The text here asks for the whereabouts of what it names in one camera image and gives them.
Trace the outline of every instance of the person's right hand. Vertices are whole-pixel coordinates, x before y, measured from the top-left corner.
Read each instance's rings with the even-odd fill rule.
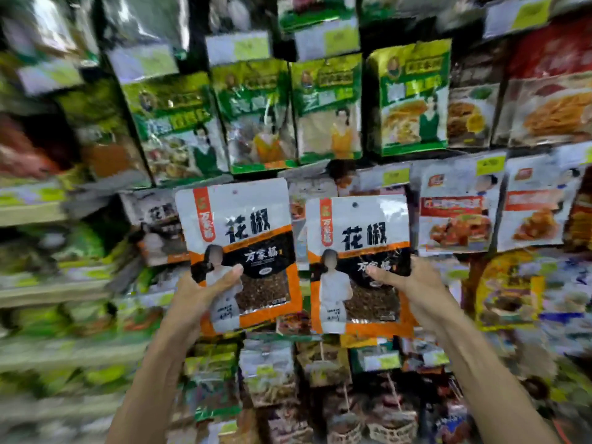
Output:
[[[370,265],[366,267],[366,273],[378,282],[403,291],[415,318],[422,327],[431,331],[443,321],[454,321],[464,315],[442,283],[440,272],[427,259],[411,256],[411,275],[408,277]]]

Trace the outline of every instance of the woman in yellow top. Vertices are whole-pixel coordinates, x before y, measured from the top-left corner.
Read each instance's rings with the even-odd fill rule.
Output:
[[[253,139],[252,157],[261,163],[285,160],[284,150],[279,142],[279,135],[275,127],[275,115],[272,111],[263,114],[261,118],[263,130]]]
[[[351,158],[354,132],[349,126],[349,109],[337,109],[335,117],[335,123],[331,126],[331,151],[335,158]]]

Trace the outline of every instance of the red vertical banner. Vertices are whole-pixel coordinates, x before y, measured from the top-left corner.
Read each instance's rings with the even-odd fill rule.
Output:
[[[212,209],[210,207],[208,188],[194,188],[193,195],[195,197],[195,206],[197,207],[201,236],[204,241],[211,243],[216,239],[216,231],[214,230],[214,217],[212,216]]]
[[[333,244],[333,204],[331,198],[322,198],[321,210],[321,241],[324,246]]]

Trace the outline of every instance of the person's left hand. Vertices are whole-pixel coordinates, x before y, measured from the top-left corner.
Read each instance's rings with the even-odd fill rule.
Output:
[[[199,336],[199,322],[218,294],[239,282],[242,265],[234,265],[219,281],[211,286],[200,286],[191,271],[181,276],[177,290],[160,328],[171,335],[187,339],[190,346]]]

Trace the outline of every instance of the woman in white outfit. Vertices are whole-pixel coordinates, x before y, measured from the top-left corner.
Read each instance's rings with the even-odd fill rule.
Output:
[[[353,297],[352,283],[347,274],[337,271],[337,252],[334,250],[327,249],[323,252],[321,267],[323,273],[319,297],[323,330],[328,333],[345,333],[347,313],[343,302]]]
[[[210,245],[205,250],[203,262],[207,265],[208,272],[205,274],[206,286],[211,286],[220,280],[224,274],[230,271],[232,266],[222,265],[224,249],[222,246]],[[240,328],[239,305],[234,298],[237,293],[243,291],[241,279],[228,290],[220,293],[210,307],[212,325],[217,333]]]

